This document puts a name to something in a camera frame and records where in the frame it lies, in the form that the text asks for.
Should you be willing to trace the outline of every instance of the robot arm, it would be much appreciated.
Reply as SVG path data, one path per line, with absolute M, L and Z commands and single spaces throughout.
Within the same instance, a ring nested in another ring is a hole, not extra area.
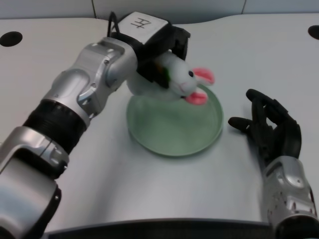
M 168 50 L 185 59 L 190 34 L 183 29 L 137 12 L 119 25 L 111 16 L 116 32 L 86 46 L 1 145 L 0 238 L 40 238 L 61 200 L 55 179 L 67 169 L 69 154 L 108 96 Z
M 301 131 L 276 100 L 248 90 L 252 120 L 232 117 L 231 126 L 257 145 L 264 180 L 263 207 L 278 239 L 319 238 L 319 222 L 311 187 L 298 160 Z M 277 125 L 267 125 L 269 118 Z

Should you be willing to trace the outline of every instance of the white label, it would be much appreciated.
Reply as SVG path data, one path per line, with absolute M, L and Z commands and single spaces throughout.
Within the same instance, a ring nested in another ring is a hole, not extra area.
M 139 12 L 133 12 L 119 22 L 120 33 L 135 38 L 145 44 L 154 34 L 161 30 L 168 21 Z

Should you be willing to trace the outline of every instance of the cable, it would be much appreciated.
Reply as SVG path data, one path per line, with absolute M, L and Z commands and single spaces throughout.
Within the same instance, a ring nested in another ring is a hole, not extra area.
M 120 33 L 119 25 L 118 25 L 118 19 L 116 18 L 115 13 L 112 11 L 109 17 L 109 25 L 108 25 L 108 34 L 107 37 L 110 37 L 111 35 L 111 25 L 112 25 L 112 20 L 114 20 L 114 27 L 115 31 L 117 34 Z

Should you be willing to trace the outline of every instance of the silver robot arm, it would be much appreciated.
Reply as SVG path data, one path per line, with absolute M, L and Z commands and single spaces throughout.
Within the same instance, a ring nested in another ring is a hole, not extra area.
M 252 120 L 232 117 L 228 123 L 256 144 L 263 173 L 263 210 L 277 239 L 319 238 L 319 221 L 311 187 L 298 160 L 300 126 L 276 100 L 248 90 Z M 266 119 L 277 126 L 273 129 Z
M 90 120 L 137 70 L 126 43 L 103 38 L 86 46 L 53 82 L 23 126 L 0 148 L 0 238 L 40 238 L 61 199 L 55 179 Z

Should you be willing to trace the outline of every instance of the black hole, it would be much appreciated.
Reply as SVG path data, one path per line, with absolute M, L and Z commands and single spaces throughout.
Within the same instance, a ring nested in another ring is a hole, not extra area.
M 15 46 L 22 41 L 22 34 L 17 31 L 11 31 L 0 37 L 0 45 L 9 47 Z
M 308 33 L 310 36 L 312 36 L 314 39 L 319 40 L 319 26 L 311 26 L 308 28 Z

